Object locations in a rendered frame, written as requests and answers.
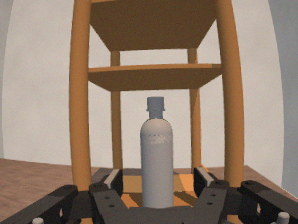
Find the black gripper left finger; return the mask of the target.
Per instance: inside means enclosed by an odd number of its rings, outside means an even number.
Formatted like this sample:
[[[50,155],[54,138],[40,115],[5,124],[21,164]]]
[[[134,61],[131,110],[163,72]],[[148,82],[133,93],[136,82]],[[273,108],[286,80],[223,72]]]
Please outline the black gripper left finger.
[[[100,182],[89,185],[89,190],[78,191],[70,184],[61,186],[0,224],[80,224],[84,218],[92,218],[93,224],[141,224],[133,209],[128,209],[120,198],[122,194],[123,172],[114,169]]]

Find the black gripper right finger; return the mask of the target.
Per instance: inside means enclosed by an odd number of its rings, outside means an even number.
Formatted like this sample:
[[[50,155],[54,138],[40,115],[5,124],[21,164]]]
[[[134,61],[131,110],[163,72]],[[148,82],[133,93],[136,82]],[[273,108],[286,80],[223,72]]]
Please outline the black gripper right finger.
[[[242,181],[241,187],[229,185],[202,167],[194,168],[193,188],[198,200],[187,211],[183,224],[221,224],[227,215],[238,215],[243,224],[298,224],[296,201],[253,180]]]

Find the grey bottle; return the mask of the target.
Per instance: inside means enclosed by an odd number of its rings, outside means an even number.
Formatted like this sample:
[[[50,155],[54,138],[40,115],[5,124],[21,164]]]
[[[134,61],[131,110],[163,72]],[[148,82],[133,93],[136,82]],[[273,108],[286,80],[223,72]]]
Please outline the grey bottle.
[[[164,97],[147,97],[146,111],[140,130],[143,207],[173,207],[173,130],[163,119]]]

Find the brown wooden shelving unit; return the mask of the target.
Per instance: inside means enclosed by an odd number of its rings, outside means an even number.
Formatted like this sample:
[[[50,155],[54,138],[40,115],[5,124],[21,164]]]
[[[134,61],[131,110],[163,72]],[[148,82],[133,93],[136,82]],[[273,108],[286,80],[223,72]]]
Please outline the brown wooden shelving unit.
[[[215,18],[216,16],[216,18]],[[90,24],[91,20],[91,24]],[[221,64],[198,64],[197,49],[216,20]],[[90,25],[110,51],[110,66],[89,68]],[[187,49],[188,64],[120,66],[119,51]],[[113,170],[122,169],[121,92],[189,89],[191,174],[174,175],[174,206],[198,200],[194,168],[201,165],[199,88],[222,74],[224,180],[244,175],[244,104],[231,0],[74,0],[69,62],[69,133],[73,185],[92,184],[88,81],[111,92]]]

